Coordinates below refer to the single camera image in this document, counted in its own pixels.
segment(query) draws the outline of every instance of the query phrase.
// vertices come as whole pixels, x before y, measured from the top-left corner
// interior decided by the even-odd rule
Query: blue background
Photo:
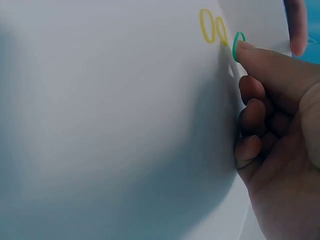
[[[300,59],[320,64],[320,0],[305,0],[308,11],[308,46]]]

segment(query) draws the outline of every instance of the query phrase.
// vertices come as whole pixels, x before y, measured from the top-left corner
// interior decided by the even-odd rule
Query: white paper
[[[280,1],[263,32],[241,2],[2,1],[0,239],[236,239],[238,76],[199,11],[288,43]]]

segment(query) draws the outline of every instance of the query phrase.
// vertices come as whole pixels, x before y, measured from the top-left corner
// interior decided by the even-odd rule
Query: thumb
[[[258,49],[244,41],[238,42],[236,53],[248,75],[261,82],[267,91],[284,94],[297,103],[319,81],[317,64]]]

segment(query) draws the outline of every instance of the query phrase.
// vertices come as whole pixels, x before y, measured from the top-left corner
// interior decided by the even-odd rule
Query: green rubber band
[[[233,59],[238,63],[238,59],[237,59],[237,44],[238,44],[238,40],[239,40],[239,36],[242,36],[242,40],[244,42],[247,41],[245,34],[242,31],[238,31],[234,37],[234,41],[233,41],[233,46],[232,46],[232,56]]]

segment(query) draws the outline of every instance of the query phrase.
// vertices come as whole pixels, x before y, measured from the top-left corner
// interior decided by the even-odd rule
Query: finger
[[[307,8],[304,0],[285,0],[288,17],[290,47],[296,56],[301,56],[308,44]]]
[[[282,112],[275,112],[273,116],[266,121],[267,127],[278,137],[283,137],[288,133],[292,117]]]
[[[239,116],[239,124],[243,136],[259,135],[265,131],[265,105],[258,99],[251,99]]]
[[[316,64],[257,49],[243,41],[238,42],[236,52],[248,75],[260,81],[267,92],[281,93],[296,106],[311,86],[319,82],[320,67]]]
[[[268,131],[263,138],[262,141],[262,150],[261,153],[264,157],[267,157],[274,146],[274,144],[277,142],[279,138],[274,135],[272,132]]]
[[[239,89],[242,101],[245,105],[247,105],[251,99],[258,99],[264,103],[266,116],[270,116],[273,113],[274,107],[270,99],[266,96],[264,86],[254,77],[241,77],[239,80]]]
[[[243,138],[235,145],[234,154],[237,171],[246,185],[263,162],[262,158],[259,157],[261,148],[261,139],[255,135]]]
[[[266,96],[264,86],[252,76],[241,77],[239,80],[239,89],[242,101],[245,105],[247,105],[251,99],[263,101]]]

